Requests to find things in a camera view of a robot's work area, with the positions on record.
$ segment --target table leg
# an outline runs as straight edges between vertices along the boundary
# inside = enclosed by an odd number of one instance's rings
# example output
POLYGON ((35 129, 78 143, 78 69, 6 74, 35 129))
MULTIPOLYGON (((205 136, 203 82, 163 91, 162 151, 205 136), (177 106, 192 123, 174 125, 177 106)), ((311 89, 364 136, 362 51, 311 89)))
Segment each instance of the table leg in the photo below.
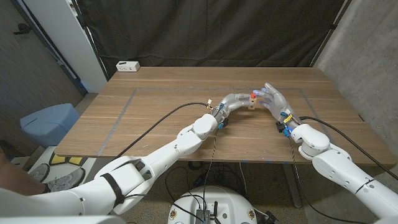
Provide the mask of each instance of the table leg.
POLYGON ((294 176, 293 167, 291 164, 282 164, 285 172, 287 185, 289 186, 290 194, 292 195, 293 205, 296 208, 302 207, 302 202, 299 194, 299 188, 297 187, 296 178, 294 176))

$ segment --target yellow tag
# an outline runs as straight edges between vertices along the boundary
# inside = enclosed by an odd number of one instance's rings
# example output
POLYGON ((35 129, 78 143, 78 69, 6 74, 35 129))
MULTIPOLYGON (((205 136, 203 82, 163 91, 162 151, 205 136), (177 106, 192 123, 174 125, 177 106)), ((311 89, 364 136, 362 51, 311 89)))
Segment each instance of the yellow tag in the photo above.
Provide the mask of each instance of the yellow tag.
POLYGON ((69 159, 69 163, 79 165, 82 159, 82 157, 72 157, 69 159))
POLYGON ((65 157, 58 156, 57 154, 54 154, 53 158, 50 161, 50 165, 55 165, 55 164, 61 164, 65 162, 65 157))
POLYGON ((290 119, 292 119, 292 116, 293 116, 293 115, 289 115, 289 116, 284 120, 284 123, 286 123, 286 122, 288 122, 290 119))

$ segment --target humanoid robot hand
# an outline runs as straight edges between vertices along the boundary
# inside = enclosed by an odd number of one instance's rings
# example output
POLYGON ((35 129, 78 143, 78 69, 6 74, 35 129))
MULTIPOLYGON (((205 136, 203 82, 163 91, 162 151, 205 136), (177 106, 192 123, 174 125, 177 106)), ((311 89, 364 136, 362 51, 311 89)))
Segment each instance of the humanoid robot hand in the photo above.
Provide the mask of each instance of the humanoid robot hand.
POLYGON ((217 122, 229 116, 231 111, 234 111, 242 106, 249 107, 254 103, 249 101, 250 94, 247 93, 230 93, 226 95, 220 104, 215 107, 213 112, 217 122))
POLYGON ((285 97, 269 83, 266 83, 265 87, 261 88, 261 90, 253 90, 253 93, 256 96, 263 97, 264 101, 259 101, 259 104, 265 106, 276 120, 283 121, 284 117, 280 115, 281 112, 294 114, 285 97))

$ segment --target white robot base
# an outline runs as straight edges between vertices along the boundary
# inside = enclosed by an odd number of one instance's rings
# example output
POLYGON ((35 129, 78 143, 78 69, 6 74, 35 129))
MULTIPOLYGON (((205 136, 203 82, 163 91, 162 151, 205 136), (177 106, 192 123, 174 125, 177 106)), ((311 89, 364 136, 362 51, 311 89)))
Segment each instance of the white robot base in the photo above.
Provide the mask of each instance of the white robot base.
MULTIPOLYGON (((190 191, 192 195, 203 196, 203 187, 198 187, 190 191)), ((200 197, 183 197, 190 195, 185 193, 182 198, 174 203, 189 212, 196 214, 203 219, 206 214, 204 223, 217 223, 214 220, 214 212, 219 223, 242 223, 255 224, 257 223, 256 214, 253 206, 242 195, 236 193, 226 187, 209 185, 205 189, 205 202, 207 204, 207 212, 203 212, 203 200, 200 197)), ((202 223, 194 216, 182 211, 176 206, 170 209, 168 224, 188 224, 188 223, 202 223)))

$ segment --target wooden table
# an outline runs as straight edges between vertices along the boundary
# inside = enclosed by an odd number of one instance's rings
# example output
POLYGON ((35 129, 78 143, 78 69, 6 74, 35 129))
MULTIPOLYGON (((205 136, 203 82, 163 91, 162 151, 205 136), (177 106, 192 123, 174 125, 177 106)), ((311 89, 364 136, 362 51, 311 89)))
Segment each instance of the wooden table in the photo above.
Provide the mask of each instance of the wooden table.
MULTIPOLYGON (((141 67, 116 72, 72 127, 55 153, 61 156, 113 157, 177 106, 204 102, 213 106, 229 93, 251 93, 268 82, 276 87, 298 116, 313 116, 334 125, 387 166, 397 161, 372 129, 317 68, 141 67)), ((182 108, 161 122, 126 155, 146 156, 176 138, 208 109, 182 108)), ((373 166, 367 157, 333 130, 306 120, 348 151, 354 162, 373 166)), ((214 133, 185 161, 209 161, 214 133)), ((309 163, 295 147, 297 163, 309 163)), ((229 125, 218 131, 214 161, 292 163, 289 140, 278 133, 265 108, 240 108, 229 125)))

